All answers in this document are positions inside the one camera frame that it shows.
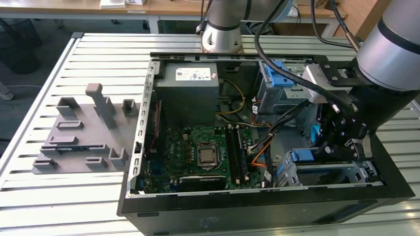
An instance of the red wire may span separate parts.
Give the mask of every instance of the red wire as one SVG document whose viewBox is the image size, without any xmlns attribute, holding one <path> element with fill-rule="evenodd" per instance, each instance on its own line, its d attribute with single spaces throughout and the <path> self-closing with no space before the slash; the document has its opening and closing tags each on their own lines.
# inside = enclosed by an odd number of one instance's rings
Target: red wire
<svg viewBox="0 0 420 236">
<path fill-rule="evenodd" d="M 156 135 L 158 135 L 158 111 L 159 111 L 159 102 L 156 102 L 156 111 L 155 111 L 155 136 L 154 136 L 154 140 L 152 140 L 150 149 L 148 149 L 146 154 L 148 154 L 151 152 L 151 149 L 152 149 L 152 147 L 155 145 L 155 141 L 156 141 Z"/>
</svg>

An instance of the label sticker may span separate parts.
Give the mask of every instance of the label sticker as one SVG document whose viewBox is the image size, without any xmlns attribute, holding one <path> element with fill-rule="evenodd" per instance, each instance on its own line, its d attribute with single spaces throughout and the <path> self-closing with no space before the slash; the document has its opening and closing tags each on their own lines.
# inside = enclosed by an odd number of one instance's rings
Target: label sticker
<svg viewBox="0 0 420 236">
<path fill-rule="evenodd" d="M 264 177 L 268 180 L 268 182 L 271 182 L 271 174 L 268 171 L 264 172 Z"/>
<path fill-rule="evenodd" d="M 146 14 L 146 11 L 127 11 L 127 13 Z"/>
<path fill-rule="evenodd" d="M 252 106 L 252 113 L 258 115 L 258 106 Z"/>
<path fill-rule="evenodd" d="M 210 68 L 178 68 L 175 80 L 208 81 L 211 80 L 211 69 Z"/>
</svg>

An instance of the wooden desk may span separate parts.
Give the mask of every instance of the wooden desk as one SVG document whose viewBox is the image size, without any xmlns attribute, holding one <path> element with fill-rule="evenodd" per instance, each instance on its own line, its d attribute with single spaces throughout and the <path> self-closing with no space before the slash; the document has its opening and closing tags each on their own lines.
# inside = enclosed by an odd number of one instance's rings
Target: wooden desk
<svg viewBox="0 0 420 236">
<path fill-rule="evenodd" d="M 100 9 L 100 0 L 0 0 L 0 16 L 4 18 L 39 19 L 107 19 L 148 20 L 151 33 L 159 33 L 160 20 L 200 20 L 200 0 L 147 0 L 144 5 L 127 4 L 126 8 Z M 299 6 L 302 23 L 311 23 L 308 6 Z M 339 23 L 335 14 L 327 9 L 316 9 L 319 24 L 327 24 L 324 37 L 336 32 Z M 282 22 L 295 23 L 296 17 Z"/>
</svg>

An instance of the cable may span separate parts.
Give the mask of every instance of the cable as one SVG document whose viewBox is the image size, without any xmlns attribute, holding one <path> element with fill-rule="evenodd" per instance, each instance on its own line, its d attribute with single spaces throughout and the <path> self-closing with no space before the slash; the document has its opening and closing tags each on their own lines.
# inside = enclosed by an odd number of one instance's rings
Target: cable
<svg viewBox="0 0 420 236">
<path fill-rule="evenodd" d="M 300 27 L 300 23 L 302 23 L 302 16 L 300 16 L 300 10 L 299 10 L 299 8 L 298 8 L 295 5 L 292 5 L 292 7 L 295 7 L 295 9 L 296 9 L 296 11 L 298 11 L 296 26 L 295 26 L 295 30 L 294 30 L 294 33 L 292 33 L 292 35 L 295 35 L 295 34 L 296 34 L 296 32 L 298 32 L 298 29 L 299 29 L 299 27 Z"/>
<path fill-rule="evenodd" d="M 336 0 L 330 0 L 330 2 L 331 2 L 331 5 L 332 5 L 332 7 L 334 7 L 334 12 L 335 12 L 335 15 L 336 15 L 336 20 L 338 20 L 339 23 L 340 23 L 340 26 L 342 26 L 342 28 L 343 28 L 343 30 L 344 30 L 344 33 L 350 33 L 347 24 L 346 24 L 346 22 L 344 22 L 344 20 L 343 20 L 343 18 L 342 18 L 342 15 L 340 15 L 340 12 L 339 12 L 339 8 L 338 8 L 338 6 L 336 6 Z"/>
<path fill-rule="evenodd" d="M 308 100 L 304 100 L 302 103 L 299 103 L 296 106 L 294 106 L 291 109 L 288 109 L 278 118 L 275 123 L 271 125 L 268 131 L 267 131 L 267 137 L 260 141 L 258 144 L 254 145 L 251 150 L 258 149 L 278 133 L 278 129 L 282 125 L 284 125 L 287 122 L 290 122 L 296 115 L 300 113 L 300 110 L 310 104 L 311 102 Z"/>
<path fill-rule="evenodd" d="M 334 12 L 335 12 L 335 15 L 336 15 L 336 20 L 339 21 L 339 24 L 343 28 L 343 31 L 344 31 L 344 34 L 346 34 L 346 38 L 352 46 L 352 49 L 359 52 L 360 50 L 360 43 L 358 41 L 358 39 L 355 38 L 355 35 L 352 34 L 352 32 L 348 30 L 348 27 L 346 25 L 346 22 L 342 18 L 342 15 L 340 15 L 340 12 L 339 12 L 339 8 L 336 6 L 336 1 L 335 0 L 331 0 L 331 5 L 332 5 L 332 8 L 334 8 Z"/>
<path fill-rule="evenodd" d="M 264 153 L 266 149 L 268 148 L 270 144 L 271 144 L 272 140 L 270 140 L 270 142 L 266 144 L 266 146 L 263 147 L 262 151 L 258 153 L 258 155 L 255 156 L 251 165 L 252 166 L 264 166 L 266 164 L 259 164 L 256 163 L 256 160 L 259 159 L 259 157 L 262 156 L 262 154 Z"/>
<path fill-rule="evenodd" d="M 250 126 L 250 127 L 256 127 L 256 128 L 260 128 L 262 126 L 258 126 L 258 125 L 252 125 L 252 124 L 248 124 L 248 123 L 244 123 L 244 122 L 235 122 L 232 121 L 231 119 L 228 119 L 226 116 L 218 114 L 219 117 L 228 123 L 232 123 L 232 124 L 242 124 L 242 125 L 246 125 L 246 126 Z"/>
<path fill-rule="evenodd" d="M 238 92 L 242 94 L 243 103 L 242 103 L 239 109 L 230 111 L 230 112 L 218 112 L 216 113 L 218 115 L 228 115 L 228 114 L 238 113 L 244 108 L 244 105 L 246 105 L 246 96 L 243 94 L 243 91 L 239 89 L 239 87 L 234 84 L 232 81 L 230 81 L 230 80 L 224 80 L 224 81 L 228 82 L 236 88 Z"/>
<path fill-rule="evenodd" d="M 294 106 L 291 109 L 288 109 L 278 118 L 278 120 L 275 121 L 275 123 L 272 124 L 272 127 L 268 129 L 268 133 L 278 128 L 278 126 L 280 125 L 280 123 L 287 123 L 290 122 L 292 119 L 291 117 L 286 117 L 286 116 L 292 116 L 294 114 L 298 114 L 300 112 L 300 110 L 308 106 L 311 104 L 311 102 L 308 100 L 304 100 L 302 103 L 299 103 L 296 106 Z"/>
<path fill-rule="evenodd" d="M 204 9 L 204 0 L 202 1 L 202 19 L 200 19 L 200 24 L 196 28 L 196 34 L 199 34 L 202 31 L 203 31 L 203 26 L 204 26 L 204 20 L 208 16 L 208 11 L 210 11 L 210 8 L 211 8 L 211 4 L 212 4 L 212 0 L 208 1 L 208 7 L 206 9 L 206 14 L 203 15 L 203 9 Z"/>
<path fill-rule="evenodd" d="M 339 47 L 344 47 L 344 48 L 354 48 L 352 45 L 347 44 L 347 43 L 338 43 L 338 42 L 332 42 L 332 41 L 327 41 L 319 34 L 318 30 L 316 30 L 316 18 L 315 18 L 315 0 L 311 0 L 311 18 L 312 18 L 312 27 L 314 27 L 314 31 L 315 31 L 315 35 L 318 37 L 318 39 L 330 45 L 334 46 L 339 46 Z"/>
<path fill-rule="evenodd" d="M 42 88 L 42 86 L 38 85 L 10 85 L 6 86 L 7 88 L 12 88 L 12 87 L 35 87 L 35 88 Z"/>
<path fill-rule="evenodd" d="M 283 4 L 284 0 L 280 0 L 272 13 L 270 14 L 270 16 L 267 17 L 263 25 L 266 25 L 270 21 L 270 19 L 272 19 L 274 15 L 276 14 L 282 4 Z M 319 85 L 314 84 L 312 82 L 310 82 L 308 80 L 306 80 L 304 78 L 299 77 L 298 75 L 292 74 L 291 72 L 283 70 L 274 62 L 272 60 L 268 58 L 267 54 L 263 51 L 262 45 L 260 45 L 260 35 L 262 35 L 262 29 L 258 31 L 258 34 L 255 35 L 255 49 L 258 51 L 259 56 L 262 57 L 264 63 L 284 77 L 287 77 L 290 80 L 292 80 L 295 83 L 300 84 L 302 86 L 307 87 L 308 89 L 314 90 L 315 92 L 318 92 L 320 95 L 324 96 L 324 98 L 327 99 L 328 102 L 331 102 L 332 104 L 336 104 L 342 110 L 343 113 L 346 114 L 351 114 L 354 113 L 354 110 L 351 108 L 351 106 L 338 97 L 335 96 L 328 90 L 326 90 L 323 87 L 320 87 Z"/>
<path fill-rule="evenodd" d="M 204 15 L 204 0 L 202 0 L 200 24 L 203 24 L 203 15 Z"/>
<path fill-rule="evenodd" d="M 262 125 L 263 125 L 263 123 L 260 123 L 260 124 L 259 124 L 259 123 L 256 123 L 256 121 L 255 121 L 255 117 L 256 117 L 256 114 L 254 114 L 254 115 L 252 115 L 252 119 L 251 119 L 252 124 L 254 124 L 254 125 L 259 125 L 259 126 L 262 126 Z"/>
</svg>

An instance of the motherboard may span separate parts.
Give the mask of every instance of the motherboard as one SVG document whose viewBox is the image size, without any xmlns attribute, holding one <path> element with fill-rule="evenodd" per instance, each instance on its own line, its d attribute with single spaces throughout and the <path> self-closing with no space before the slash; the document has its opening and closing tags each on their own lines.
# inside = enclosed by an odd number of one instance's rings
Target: motherboard
<svg viewBox="0 0 420 236">
<path fill-rule="evenodd" d="M 164 139 L 163 158 L 150 161 L 150 192 L 260 187 L 260 172 L 247 165 L 248 127 L 170 128 Z"/>
</svg>

